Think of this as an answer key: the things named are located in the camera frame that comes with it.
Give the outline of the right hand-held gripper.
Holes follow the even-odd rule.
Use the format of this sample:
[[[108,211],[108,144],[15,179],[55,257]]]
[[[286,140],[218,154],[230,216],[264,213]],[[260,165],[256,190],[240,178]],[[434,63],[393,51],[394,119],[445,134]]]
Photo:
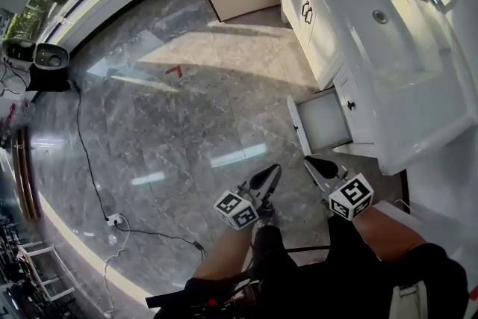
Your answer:
[[[307,155],[303,160],[314,183],[323,191],[331,179],[343,179],[347,168],[339,167],[334,161],[316,155]],[[327,196],[329,210],[348,221],[352,221],[372,206],[374,190],[362,173],[337,187]]]

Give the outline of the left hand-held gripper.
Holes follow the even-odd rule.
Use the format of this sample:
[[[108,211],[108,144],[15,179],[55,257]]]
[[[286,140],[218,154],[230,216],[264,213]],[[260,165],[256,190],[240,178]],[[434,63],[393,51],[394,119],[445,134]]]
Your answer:
[[[272,164],[258,170],[249,180],[249,185],[238,185],[234,191],[227,190],[214,203],[220,218],[235,230],[242,230],[260,219],[273,215],[270,196],[281,178],[281,167]]]

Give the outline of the white cabinet drawer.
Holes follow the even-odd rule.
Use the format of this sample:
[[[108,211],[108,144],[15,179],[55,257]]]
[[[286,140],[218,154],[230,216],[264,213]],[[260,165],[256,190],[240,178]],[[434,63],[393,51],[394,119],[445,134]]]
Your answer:
[[[317,154],[353,140],[334,87],[302,101],[289,95],[287,104],[304,155]]]
[[[342,66],[333,80],[354,143],[374,143],[367,117],[366,104],[358,86],[346,66]]]

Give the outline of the person's right forearm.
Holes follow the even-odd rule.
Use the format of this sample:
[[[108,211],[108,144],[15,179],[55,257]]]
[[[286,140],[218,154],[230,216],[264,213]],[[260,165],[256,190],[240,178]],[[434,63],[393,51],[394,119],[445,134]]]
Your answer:
[[[377,257],[394,262],[410,250],[426,243],[416,231],[375,207],[353,219],[353,225]]]

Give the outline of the person's left forearm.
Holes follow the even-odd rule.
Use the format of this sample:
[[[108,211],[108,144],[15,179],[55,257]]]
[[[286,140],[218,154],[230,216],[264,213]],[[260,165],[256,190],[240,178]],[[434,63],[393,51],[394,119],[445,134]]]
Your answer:
[[[249,252],[253,229],[254,226],[242,230],[227,227],[201,261],[193,278],[217,281],[239,274]]]

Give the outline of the person's black trousers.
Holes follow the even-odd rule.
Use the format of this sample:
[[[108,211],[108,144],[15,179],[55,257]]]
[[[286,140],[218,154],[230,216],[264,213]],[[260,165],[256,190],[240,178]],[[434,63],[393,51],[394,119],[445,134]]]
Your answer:
[[[328,220],[330,248],[326,260],[318,265],[331,265],[338,269],[375,267],[380,264],[373,250],[365,243],[353,223],[338,215]],[[288,255],[283,244],[282,233],[276,226],[260,228],[253,245],[252,269],[262,275],[279,271],[288,273],[299,265]]]

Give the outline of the white vanity cabinet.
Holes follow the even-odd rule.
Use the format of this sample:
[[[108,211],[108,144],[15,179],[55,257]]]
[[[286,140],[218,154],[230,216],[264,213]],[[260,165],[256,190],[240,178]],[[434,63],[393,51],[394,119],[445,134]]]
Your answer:
[[[366,104],[380,170],[398,173],[478,123],[471,58],[453,23],[458,0],[319,0],[330,10],[346,66]]]

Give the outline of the person's black shirt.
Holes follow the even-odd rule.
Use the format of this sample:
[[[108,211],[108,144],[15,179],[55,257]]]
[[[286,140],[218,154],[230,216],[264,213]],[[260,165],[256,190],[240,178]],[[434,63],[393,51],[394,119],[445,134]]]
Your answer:
[[[259,280],[256,319],[463,319],[468,305],[465,270],[431,243],[368,269],[316,263]]]

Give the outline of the black waist pack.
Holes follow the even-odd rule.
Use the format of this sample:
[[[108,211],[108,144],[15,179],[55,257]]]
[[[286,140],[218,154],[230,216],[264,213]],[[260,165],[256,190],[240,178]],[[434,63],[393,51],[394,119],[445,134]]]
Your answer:
[[[221,280],[192,278],[183,290],[146,298],[153,319],[256,319],[259,281],[244,271]]]

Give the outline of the brown wooden rail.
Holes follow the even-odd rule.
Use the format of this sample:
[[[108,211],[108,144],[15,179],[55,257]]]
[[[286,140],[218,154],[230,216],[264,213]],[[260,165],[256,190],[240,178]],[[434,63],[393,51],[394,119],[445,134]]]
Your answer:
[[[28,128],[26,126],[19,127],[14,132],[11,143],[16,196],[22,215],[26,220],[38,221],[41,219],[42,209],[34,184]]]

